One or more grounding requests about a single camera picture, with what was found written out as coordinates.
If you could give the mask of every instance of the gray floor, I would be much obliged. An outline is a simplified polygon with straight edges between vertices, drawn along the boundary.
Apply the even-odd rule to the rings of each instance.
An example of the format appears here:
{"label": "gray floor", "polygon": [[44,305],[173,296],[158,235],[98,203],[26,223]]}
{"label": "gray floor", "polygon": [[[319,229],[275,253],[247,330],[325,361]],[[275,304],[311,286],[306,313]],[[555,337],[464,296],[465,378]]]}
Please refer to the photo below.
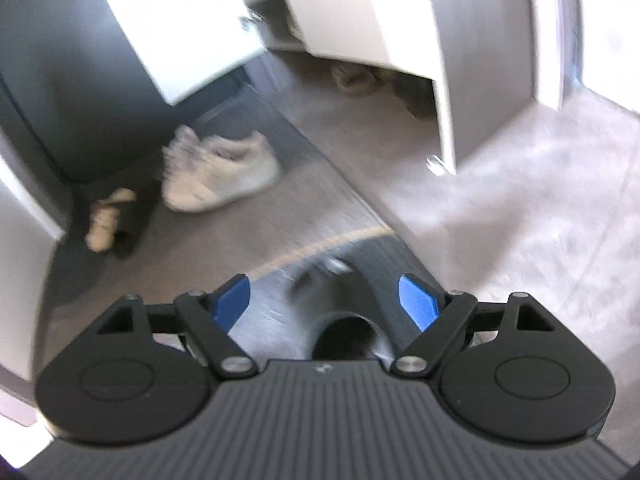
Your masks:
{"label": "gray floor", "polygon": [[445,288],[503,301],[526,290],[610,367],[602,439],[640,460],[640,122],[589,91],[537,104],[457,176],[424,165],[435,121],[389,88],[345,98],[303,81],[271,101],[331,160]]}
{"label": "gray floor", "polygon": [[[424,165],[437,152],[436,123],[415,120],[389,88],[346,98],[325,79],[306,78],[270,99],[330,162],[311,158],[278,187],[209,215],[183,220],[160,210],[139,255],[58,310],[49,357],[105,307],[104,297],[136,290],[167,301],[234,272],[264,275],[274,261],[292,262],[325,240],[383,234],[339,172],[445,287],[485,301],[527,290],[574,330],[616,378],[604,442],[630,462],[640,459],[636,117],[587,91],[561,113],[532,104],[461,162],[457,176],[436,177]],[[267,206],[270,222],[255,215]],[[257,244],[238,244],[240,231],[255,232]],[[225,258],[180,270],[180,262],[211,262],[213,251]]]}

